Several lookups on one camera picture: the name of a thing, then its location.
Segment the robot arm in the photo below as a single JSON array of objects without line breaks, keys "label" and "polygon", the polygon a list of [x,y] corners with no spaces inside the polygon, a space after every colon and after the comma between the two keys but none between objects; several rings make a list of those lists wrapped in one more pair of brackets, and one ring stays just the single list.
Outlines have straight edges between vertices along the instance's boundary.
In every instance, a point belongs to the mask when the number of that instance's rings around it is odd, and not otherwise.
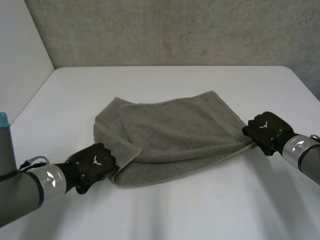
[{"label": "robot arm", "polygon": [[320,185],[320,139],[296,134],[289,124],[271,112],[248,122],[244,135],[255,141],[266,156],[279,152],[283,158]]},{"label": "robot arm", "polygon": [[7,116],[0,112],[0,228],[54,201],[73,187],[85,194],[119,168],[102,143],[89,146],[65,163],[17,170]]}]

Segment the blue bottle cap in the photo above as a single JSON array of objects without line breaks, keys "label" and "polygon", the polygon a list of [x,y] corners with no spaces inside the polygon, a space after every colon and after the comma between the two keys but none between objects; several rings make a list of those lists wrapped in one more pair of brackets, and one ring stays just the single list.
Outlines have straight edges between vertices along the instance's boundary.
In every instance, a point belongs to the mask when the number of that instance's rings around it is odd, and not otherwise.
[{"label": "blue bottle cap", "polygon": [[10,127],[8,122],[7,114],[4,112],[0,112],[0,129],[7,129]]}]

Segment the white wall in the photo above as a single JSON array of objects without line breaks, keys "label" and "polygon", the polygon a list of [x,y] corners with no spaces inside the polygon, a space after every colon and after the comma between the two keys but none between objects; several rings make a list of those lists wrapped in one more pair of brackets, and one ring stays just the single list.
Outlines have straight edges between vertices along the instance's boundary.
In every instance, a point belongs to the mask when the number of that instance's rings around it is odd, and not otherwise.
[{"label": "white wall", "polygon": [[12,123],[53,71],[24,0],[0,0],[0,112]]}]

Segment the table surface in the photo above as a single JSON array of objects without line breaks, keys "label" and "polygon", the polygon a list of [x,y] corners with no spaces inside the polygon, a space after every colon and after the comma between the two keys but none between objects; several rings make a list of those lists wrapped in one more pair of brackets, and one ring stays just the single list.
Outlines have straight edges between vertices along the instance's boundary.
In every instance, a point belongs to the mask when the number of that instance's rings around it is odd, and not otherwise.
[{"label": "table surface", "polygon": [[[295,132],[320,132],[320,103],[281,66],[67,67],[53,72],[14,122],[17,164],[61,163],[91,145],[95,116],[114,97],[156,103],[215,91],[244,121],[271,111]],[[108,180],[0,229],[11,240],[320,239],[320,187],[255,148],[170,182],[120,188]]]}]

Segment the folded towel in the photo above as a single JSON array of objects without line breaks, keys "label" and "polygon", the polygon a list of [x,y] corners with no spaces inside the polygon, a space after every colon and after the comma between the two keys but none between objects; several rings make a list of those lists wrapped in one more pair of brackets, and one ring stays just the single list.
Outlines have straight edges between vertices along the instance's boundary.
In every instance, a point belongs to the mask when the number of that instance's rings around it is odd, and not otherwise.
[{"label": "folded towel", "polygon": [[135,104],[116,97],[96,118],[95,143],[116,158],[119,185],[157,184],[207,168],[253,146],[245,124],[213,92]]}]

